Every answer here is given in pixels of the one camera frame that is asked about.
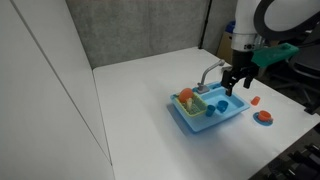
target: blue cup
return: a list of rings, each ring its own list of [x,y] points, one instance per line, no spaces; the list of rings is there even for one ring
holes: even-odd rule
[[[214,107],[213,105],[208,105],[207,111],[206,111],[206,116],[211,117],[215,110],[216,110],[216,107]]]
[[[218,102],[218,105],[217,105],[217,109],[221,112],[221,113],[224,113],[227,108],[228,108],[228,102],[227,101],[219,101]]]

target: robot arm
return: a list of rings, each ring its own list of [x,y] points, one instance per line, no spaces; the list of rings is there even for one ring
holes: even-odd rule
[[[312,29],[320,21],[319,0],[238,0],[233,32],[232,69],[224,71],[221,85],[232,95],[233,86],[245,78],[249,88],[259,66],[253,51],[263,48],[264,39],[286,40]]]

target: green object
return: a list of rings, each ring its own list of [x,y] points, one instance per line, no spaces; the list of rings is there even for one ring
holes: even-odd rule
[[[289,43],[280,44],[278,46],[263,48],[253,51],[252,62],[259,67],[264,68],[281,60],[290,58],[297,54],[299,48]]]
[[[195,117],[207,110],[207,104],[196,94],[193,94],[192,106],[190,110],[187,110],[186,103],[181,103],[177,97],[175,98],[175,100],[181,106],[181,109],[190,117]]]

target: black cable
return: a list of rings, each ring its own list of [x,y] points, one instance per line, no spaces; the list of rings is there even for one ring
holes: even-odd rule
[[[211,4],[212,4],[212,0],[210,0],[210,2],[209,2],[207,16],[206,16],[206,19],[204,21],[204,27],[203,27],[200,43],[199,43],[199,46],[198,46],[199,49],[202,49],[203,39],[204,39],[204,36],[206,34],[206,29],[207,29],[207,25],[208,25],[208,19],[209,19],[209,15],[210,15]]]

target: sink basin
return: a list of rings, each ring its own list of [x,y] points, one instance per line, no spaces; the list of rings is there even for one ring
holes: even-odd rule
[[[177,100],[176,94],[170,97],[172,103],[174,104],[174,106],[181,114],[184,121],[188,124],[193,133],[200,132],[222,121],[230,119],[250,107],[250,105],[247,102],[245,102],[235,93],[233,93],[231,97],[225,95],[225,89],[221,87],[219,82],[210,83],[207,84],[207,86],[210,89],[209,92],[206,92],[204,94],[198,94],[197,92],[195,92],[194,88],[194,94],[199,96],[199,98],[202,99],[202,101],[206,105],[213,105],[215,107],[217,107],[219,101],[227,101],[228,108],[225,112],[221,113],[219,110],[216,109],[211,117],[207,117],[205,115],[205,112],[200,113],[197,116],[191,117],[186,113],[185,110],[183,110],[181,103]]]

